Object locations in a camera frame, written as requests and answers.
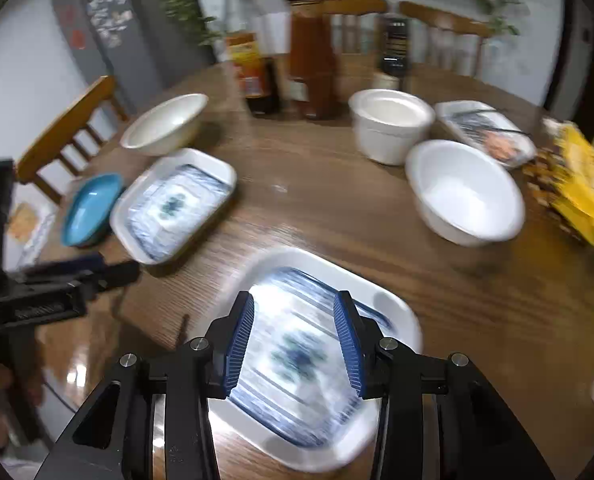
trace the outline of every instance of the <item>refrigerator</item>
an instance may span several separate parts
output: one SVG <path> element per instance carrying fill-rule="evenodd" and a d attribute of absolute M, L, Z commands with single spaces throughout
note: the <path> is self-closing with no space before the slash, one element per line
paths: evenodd
<path fill-rule="evenodd" d="M 184 36 L 159 0 L 52 0 L 52 7 L 86 82 L 113 75 L 130 114 L 216 62 L 212 47 Z"/>

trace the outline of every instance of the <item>silver bolt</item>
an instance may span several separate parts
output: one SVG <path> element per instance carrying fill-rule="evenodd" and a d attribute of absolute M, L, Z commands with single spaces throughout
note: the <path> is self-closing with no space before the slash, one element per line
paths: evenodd
<path fill-rule="evenodd" d="M 383 337 L 379 341 L 379 346 L 381 346 L 384 350 L 394 350 L 399 346 L 399 343 L 393 337 Z"/>
<path fill-rule="evenodd" d="M 119 359 L 119 364 L 124 368 L 128 368 L 137 362 L 137 356 L 135 354 L 126 354 Z"/>
<path fill-rule="evenodd" d="M 464 354 L 453 354 L 450 360 L 455 366 L 466 366 L 470 362 Z"/>
<path fill-rule="evenodd" d="M 196 337 L 190 341 L 190 348 L 197 351 L 208 348 L 208 340 L 205 337 Z"/>

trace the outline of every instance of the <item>dish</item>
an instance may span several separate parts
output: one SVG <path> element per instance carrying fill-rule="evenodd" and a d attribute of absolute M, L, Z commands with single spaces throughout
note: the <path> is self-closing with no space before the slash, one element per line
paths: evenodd
<path fill-rule="evenodd" d="M 532 141 L 513 122 L 478 101 L 439 103 L 437 118 L 461 142 L 492 156 L 504 168 L 522 166 L 537 155 Z"/>
<path fill-rule="evenodd" d="M 133 259 L 174 259 L 235 190 L 231 165 L 189 148 L 159 159 L 123 194 L 110 225 Z"/>
<path fill-rule="evenodd" d="M 396 90 L 362 90 L 348 104 L 357 147 L 368 158 L 389 166 L 403 164 L 410 148 L 434 122 L 434 111 L 426 102 Z"/>
<path fill-rule="evenodd" d="M 485 153 L 452 140 L 428 140 L 406 160 L 419 213 L 451 242 L 480 246 L 514 238 L 523 226 L 522 194 Z"/>
<path fill-rule="evenodd" d="M 105 173 L 85 181 L 66 213 L 61 243 L 66 247 L 87 247 L 100 241 L 122 188 L 123 179 L 117 173 Z"/>
<path fill-rule="evenodd" d="M 262 253 L 206 317 L 225 314 L 236 293 L 254 297 L 254 325 L 238 385 L 209 399 L 212 415 L 285 465 L 307 472 L 351 462 L 377 429 L 379 401 L 350 386 L 332 317 L 334 294 L 349 290 L 361 314 L 419 352 L 421 330 L 391 292 L 295 248 Z M 204 324 L 199 323 L 197 333 Z"/>
<path fill-rule="evenodd" d="M 208 104 L 204 94 L 180 95 L 147 111 L 123 134 L 121 145 L 146 155 L 167 155 L 195 138 Z"/>

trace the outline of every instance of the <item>wooden table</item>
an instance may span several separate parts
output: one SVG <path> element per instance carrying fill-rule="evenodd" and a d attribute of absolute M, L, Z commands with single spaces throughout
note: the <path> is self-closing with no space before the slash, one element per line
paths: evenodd
<path fill-rule="evenodd" d="M 340 100 L 368 88 L 372 63 L 345 56 Z M 474 79 L 417 65 L 409 90 L 435 104 L 476 99 L 505 110 L 520 128 L 538 129 L 542 110 Z M 526 223 L 510 242 L 463 248 L 439 238 L 420 219 L 403 168 L 361 156 L 347 113 L 321 123 L 250 117 L 228 65 L 214 66 L 162 94 L 210 97 L 196 147 L 237 171 L 238 196 L 225 218 L 175 269 L 141 281 L 124 296 L 107 295 L 85 319 L 41 332 L 46 363 L 75 402 L 127 351 L 149 357 L 171 349 L 188 316 L 187 335 L 210 317 L 258 251 L 297 246 L 384 286 L 416 313 L 424 353 L 469 355 L 538 445 L 555 475 L 575 478 L 594 453 L 594 251 L 568 238 L 532 197 Z M 442 132 L 435 127 L 434 134 Z M 86 173 L 118 171 L 130 183 L 154 161 L 117 147 L 117 134 Z M 65 206 L 44 259 L 77 253 L 59 243 Z M 127 254 L 109 237 L 111 262 Z M 83 388 L 68 383 L 84 365 Z M 304 478 L 259 452 L 227 426 L 214 428 L 222 478 Z M 372 450 L 324 476 L 368 478 Z"/>

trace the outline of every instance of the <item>wooden chair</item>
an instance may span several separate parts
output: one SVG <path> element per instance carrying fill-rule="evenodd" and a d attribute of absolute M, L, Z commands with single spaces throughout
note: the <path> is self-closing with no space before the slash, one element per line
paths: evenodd
<path fill-rule="evenodd" d="M 383 14 L 388 12 L 386 0 L 324 0 L 327 14 L 341 16 L 342 52 L 358 54 L 361 51 L 362 26 L 361 17 L 366 14 Z"/>
<path fill-rule="evenodd" d="M 104 145 L 104 140 L 88 124 L 94 110 L 104 101 L 110 103 L 120 120 L 128 120 L 128 115 L 114 96 L 115 87 L 115 80 L 109 75 L 101 76 L 90 85 L 86 93 L 61 117 L 53 121 L 19 159 L 16 164 L 17 181 L 20 184 L 35 184 L 50 200 L 59 205 L 61 195 L 38 172 L 53 160 L 58 160 L 72 176 L 79 176 L 79 170 L 66 158 L 62 150 L 67 145 L 71 145 L 85 161 L 89 162 L 92 159 L 81 143 L 75 139 L 75 135 L 81 130 L 87 131 L 99 148 Z"/>
<path fill-rule="evenodd" d="M 474 22 L 464 16 L 446 12 L 444 10 L 433 9 L 432 7 L 425 7 L 411 2 L 400 2 L 399 12 L 408 18 L 416 18 L 428 25 L 428 49 L 426 50 L 426 62 L 429 62 L 434 51 L 438 47 L 432 41 L 432 29 L 438 28 L 444 32 L 449 30 L 457 36 L 473 35 L 478 36 L 477 55 L 475 57 L 472 77 L 477 76 L 479 72 L 479 65 L 481 63 L 481 53 L 484 46 L 484 40 L 493 35 L 492 30 L 487 24 L 481 22 Z M 442 64 L 442 58 L 448 54 L 447 52 L 438 52 L 439 64 Z M 459 56 L 456 56 L 453 49 L 451 70 L 456 72 L 458 70 Z"/>

